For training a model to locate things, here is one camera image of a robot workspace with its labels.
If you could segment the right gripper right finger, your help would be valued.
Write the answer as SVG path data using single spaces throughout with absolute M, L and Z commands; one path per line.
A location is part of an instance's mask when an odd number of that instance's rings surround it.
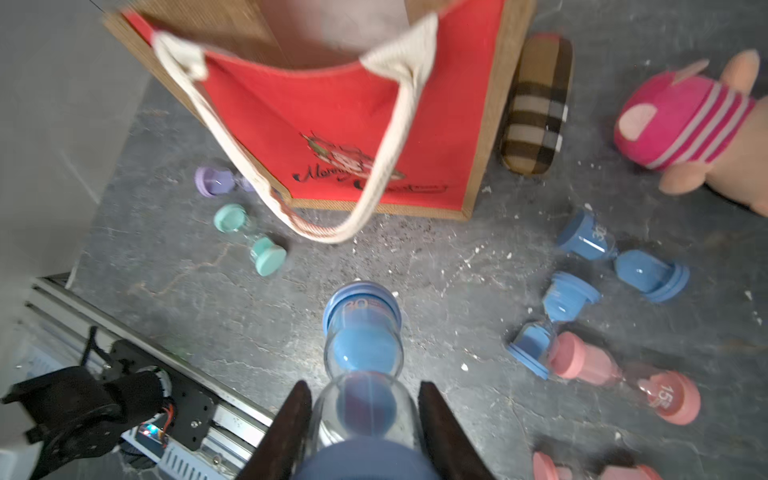
M 440 479 L 494 479 L 433 382 L 421 382 L 418 412 L 427 456 Z

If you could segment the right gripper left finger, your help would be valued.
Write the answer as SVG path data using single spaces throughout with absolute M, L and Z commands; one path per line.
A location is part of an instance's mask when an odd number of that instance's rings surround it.
M 298 381 L 285 399 L 237 480 L 290 479 L 309 427 L 312 394 L 304 380 Z

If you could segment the blue hourglass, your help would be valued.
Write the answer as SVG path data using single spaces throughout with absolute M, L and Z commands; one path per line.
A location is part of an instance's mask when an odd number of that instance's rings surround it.
M 525 323 L 506 345 L 507 352 L 541 379 L 548 379 L 549 354 L 558 344 L 562 326 L 577 319 L 587 305 L 599 302 L 601 293 L 585 280 L 557 271 L 542 300 L 544 318 Z
M 558 248 L 589 261 L 610 260 L 617 277 L 653 303 L 662 303 L 688 285 L 690 269 L 642 250 L 621 251 L 615 237 L 587 210 L 578 210 L 556 238 Z
M 323 313 L 329 384 L 315 401 L 296 479 L 435 479 L 417 407 L 398 376 L 402 315 L 370 281 L 339 288 Z

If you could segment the red burlap canvas bag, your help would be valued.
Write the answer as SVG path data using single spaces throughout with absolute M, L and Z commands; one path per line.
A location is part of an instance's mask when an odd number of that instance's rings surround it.
M 296 234 L 376 213 L 467 220 L 536 5 L 408 1 L 406 29 L 339 63 L 288 53 L 261 1 L 137 1 L 107 30 Z

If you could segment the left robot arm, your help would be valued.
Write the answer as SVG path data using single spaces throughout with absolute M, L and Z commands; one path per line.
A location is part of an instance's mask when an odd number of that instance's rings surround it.
M 123 432 L 171 415 L 168 373 L 150 365 L 114 380 L 99 380 L 87 368 L 92 353 L 111 370 L 118 362 L 89 329 L 80 363 L 9 387 L 1 398 L 1 477 L 42 479 L 83 458 L 103 456 Z

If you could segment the green hourglass left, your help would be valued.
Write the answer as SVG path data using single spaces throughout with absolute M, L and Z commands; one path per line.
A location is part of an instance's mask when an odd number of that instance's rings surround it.
M 222 206 L 214 214 L 213 225 L 221 233 L 238 235 L 245 240 L 250 260 L 261 277 L 270 276 L 283 267 L 287 251 L 258 230 L 255 220 L 242 205 Z

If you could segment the purple hourglass lying left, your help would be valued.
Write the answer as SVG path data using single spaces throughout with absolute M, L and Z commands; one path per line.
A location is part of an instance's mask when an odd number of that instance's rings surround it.
M 231 170 L 218 170 L 208 166 L 196 169 L 194 183 L 198 192 L 206 198 L 231 193 L 235 189 L 254 192 L 254 187 L 239 173 Z

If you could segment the plaid glasses case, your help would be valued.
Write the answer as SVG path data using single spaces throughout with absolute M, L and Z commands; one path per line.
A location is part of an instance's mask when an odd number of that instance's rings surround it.
M 555 33 L 526 40 L 499 143 L 508 170 L 525 176 L 548 172 L 562 148 L 572 78 L 569 40 Z

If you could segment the pink plush pig doll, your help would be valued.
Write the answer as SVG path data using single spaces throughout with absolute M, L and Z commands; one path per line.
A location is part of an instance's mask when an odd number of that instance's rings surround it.
M 634 163 L 661 174 L 659 189 L 679 196 L 709 186 L 760 216 L 767 214 L 767 100 L 751 95 L 760 57 L 735 55 L 717 80 L 708 63 L 660 73 L 626 102 L 614 143 Z

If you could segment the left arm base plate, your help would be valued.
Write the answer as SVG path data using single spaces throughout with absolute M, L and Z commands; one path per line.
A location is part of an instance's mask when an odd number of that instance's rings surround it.
M 128 340 L 116 341 L 109 354 L 120 370 L 110 370 L 106 374 L 108 380 L 157 367 L 170 381 L 170 396 L 164 405 L 173 405 L 173 418 L 168 420 L 166 411 L 161 409 L 157 419 L 140 424 L 130 438 L 157 458 L 163 457 L 172 440 L 190 451 L 198 450 L 210 428 L 219 397 Z

